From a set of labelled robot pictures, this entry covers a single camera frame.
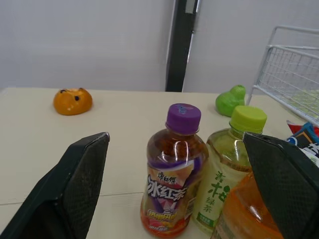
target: table surface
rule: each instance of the table surface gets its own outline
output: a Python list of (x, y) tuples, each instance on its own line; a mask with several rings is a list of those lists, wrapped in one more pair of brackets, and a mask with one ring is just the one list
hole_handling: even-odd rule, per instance
[[(146, 183), (146, 145), (164, 128), (167, 109), (189, 103), (202, 112), (198, 135), (206, 141), (228, 127), (229, 118), (214, 109), (217, 94), (119, 92), (90, 90), (93, 108), (78, 116), (55, 112), (57, 89), (7, 88), (0, 92), (0, 232), (38, 180), (73, 142), (108, 131), (107, 153), (100, 198), (88, 239), (153, 238), (139, 219)], [(253, 96), (252, 106), (268, 115), (264, 134), (285, 139), (291, 135), (286, 120), (303, 120), (267, 96)], [(180, 238), (207, 238), (193, 223)]]

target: orange bottle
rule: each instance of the orange bottle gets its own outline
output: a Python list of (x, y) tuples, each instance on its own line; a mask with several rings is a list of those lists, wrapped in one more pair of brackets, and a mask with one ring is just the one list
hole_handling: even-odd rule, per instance
[(249, 173), (228, 194), (211, 239), (283, 239)]

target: white wire basket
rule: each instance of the white wire basket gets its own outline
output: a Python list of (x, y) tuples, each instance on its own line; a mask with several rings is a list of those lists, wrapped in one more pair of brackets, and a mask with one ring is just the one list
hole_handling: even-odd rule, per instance
[(319, 30), (277, 26), (252, 87), (291, 109), (305, 120), (319, 126), (319, 48), (311, 46), (272, 45), (277, 29), (319, 35)]

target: black pole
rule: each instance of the black pole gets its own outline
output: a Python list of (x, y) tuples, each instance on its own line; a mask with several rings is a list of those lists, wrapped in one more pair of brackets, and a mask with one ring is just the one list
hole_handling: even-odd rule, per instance
[(166, 69), (166, 89), (181, 92), (194, 30), (198, 0), (176, 0), (171, 44)]

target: green toy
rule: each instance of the green toy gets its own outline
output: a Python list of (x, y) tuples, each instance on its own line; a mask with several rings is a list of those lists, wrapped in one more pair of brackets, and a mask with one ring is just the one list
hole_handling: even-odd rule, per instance
[(223, 115), (231, 117), (236, 106), (245, 105), (246, 89), (244, 86), (237, 85), (231, 88), (230, 91), (220, 94), (216, 98), (216, 109)]

